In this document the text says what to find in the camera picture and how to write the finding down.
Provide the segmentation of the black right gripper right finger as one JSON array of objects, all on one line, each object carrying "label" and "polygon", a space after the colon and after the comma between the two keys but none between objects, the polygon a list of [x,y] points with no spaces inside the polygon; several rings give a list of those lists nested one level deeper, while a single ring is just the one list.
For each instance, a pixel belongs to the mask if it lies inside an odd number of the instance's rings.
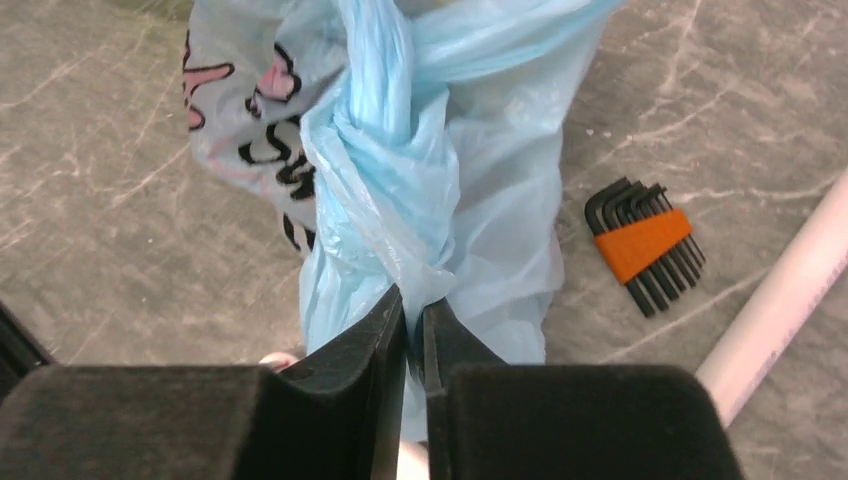
[{"label": "black right gripper right finger", "polygon": [[704,387],[668,365],[510,365],[446,301],[421,316],[434,479],[739,479]]}]

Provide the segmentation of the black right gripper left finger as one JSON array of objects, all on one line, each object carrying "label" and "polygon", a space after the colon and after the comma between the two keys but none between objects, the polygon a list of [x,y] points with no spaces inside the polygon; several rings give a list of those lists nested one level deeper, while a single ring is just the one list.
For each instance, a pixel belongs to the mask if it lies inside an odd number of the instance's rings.
[{"label": "black right gripper left finger", "polygon": [[1,313],[5,479],[392,479],[403,349],[391,287],[334,340],[263,366],[62,366]]}]

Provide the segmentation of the light blue printed plastic bag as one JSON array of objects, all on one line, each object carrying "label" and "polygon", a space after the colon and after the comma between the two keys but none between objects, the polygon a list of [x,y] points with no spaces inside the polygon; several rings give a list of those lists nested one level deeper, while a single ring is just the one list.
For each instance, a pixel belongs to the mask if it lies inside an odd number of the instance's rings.
[{"label": "light blue printed plastic bag", "polygon": [[562,127],[615,1],[198,1],[193,156],[272,202],[315,352],[392,286],[545,359]]}]

